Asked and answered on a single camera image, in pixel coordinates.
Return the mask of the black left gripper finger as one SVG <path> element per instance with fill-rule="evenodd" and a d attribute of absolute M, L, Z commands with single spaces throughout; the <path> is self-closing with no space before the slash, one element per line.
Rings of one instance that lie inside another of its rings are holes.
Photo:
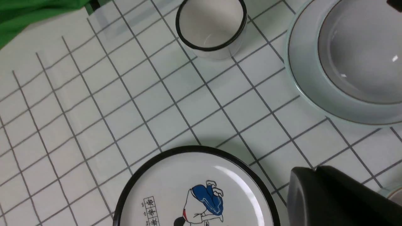
<path fill-rule="evenodd" d="M 287 212 L 291 226 L 400 226 L 402 209 L 333 166 L 294 167 Z"/>

